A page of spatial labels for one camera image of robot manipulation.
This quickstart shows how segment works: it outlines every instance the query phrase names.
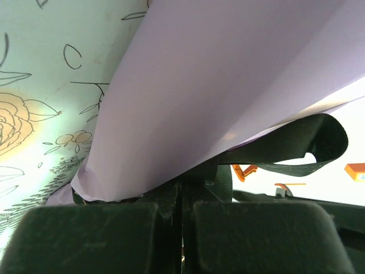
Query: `orange plastic piece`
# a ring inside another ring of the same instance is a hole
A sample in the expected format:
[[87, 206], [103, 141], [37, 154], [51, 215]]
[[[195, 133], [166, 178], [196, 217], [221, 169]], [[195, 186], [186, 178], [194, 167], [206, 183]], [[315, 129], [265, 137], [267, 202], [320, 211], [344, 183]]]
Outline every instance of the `orange plastic piece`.
[[234, 169], [234, 172], [236, 173], [238, 179], [241, 181], [241, 182], [244, 182], [245, 181], [245, 178], [250, 175], [251, 173], [254, 173], [256, 172], [257, 170], [257, 166], [255, 166], [254, 164], [250, 165], [248, 168], [245, 169], [245, 171], [242, 171], [241, 167], [239, 164], [233, 164], [233, 169]]
[[365, 182], [365, 163], [347, 164], [344, 170], [356, 182]]

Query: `rose drawing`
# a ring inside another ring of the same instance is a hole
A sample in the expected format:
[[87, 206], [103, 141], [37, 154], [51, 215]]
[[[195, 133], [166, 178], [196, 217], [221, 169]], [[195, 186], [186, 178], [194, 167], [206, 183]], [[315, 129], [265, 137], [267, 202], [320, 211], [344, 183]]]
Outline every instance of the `rose drawing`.
[[57, 115], [57, 111], [41, 101], [0, 93], [0, 156], [22, 144], [32, 134], [31, 122]]

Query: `wrapping paper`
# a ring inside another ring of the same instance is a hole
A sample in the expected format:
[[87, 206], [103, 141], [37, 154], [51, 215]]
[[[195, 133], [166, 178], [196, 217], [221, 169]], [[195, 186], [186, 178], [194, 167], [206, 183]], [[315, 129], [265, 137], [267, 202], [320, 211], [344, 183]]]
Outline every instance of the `wrapping paper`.
[[0, 1], [0, 256], [22, 216], [88, 155], [99, 104], [148, 5]]

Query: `flower illustration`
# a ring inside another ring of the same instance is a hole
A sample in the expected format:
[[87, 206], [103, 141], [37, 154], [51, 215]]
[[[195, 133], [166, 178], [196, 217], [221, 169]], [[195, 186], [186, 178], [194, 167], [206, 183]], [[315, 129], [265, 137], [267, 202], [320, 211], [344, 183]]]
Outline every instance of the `flower illustration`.
[[61, 146], [67, 147], [69, 144], [72, 144], [72, 143], [75, 144], [74, 150], [75, 150], [75, 153], [77, 154], [80, 152], [80, 144], [91, 144], [92, 143], [92, 141], [90, 140], [91, 137], [92, 137], [92, 134], [85, 130], [80, 130], [74, 134], [62, 135], [62, 136], [58, 137], [57, 140], [55, 141], [55, 144], [57, 144], [58, 146], [48, 150], [45, 153], [45, 155], [60, 149]]
[[58, 113], [38, 100], [23, 100], [0, 93], [0, 156], [19, 146], [33, 132], [30, 122], [39, 122]]
[[0, 155], [20, 145], [32, 132], [24, 101], [15, 95], [0, 93]]

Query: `black strap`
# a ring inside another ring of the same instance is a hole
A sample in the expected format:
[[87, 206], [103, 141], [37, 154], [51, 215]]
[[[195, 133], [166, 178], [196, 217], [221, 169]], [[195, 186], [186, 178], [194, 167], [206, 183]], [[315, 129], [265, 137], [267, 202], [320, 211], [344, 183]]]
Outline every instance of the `black strap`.
[[[220, 155], [219, 164], [255, 164], [276, 173], [302, 177], [339, 158], [346, 151], [344, 128], [328, 114], [315, 114], [288, 123], [271, 133]], [[312, 153], [316, 163], [274, 164]]]

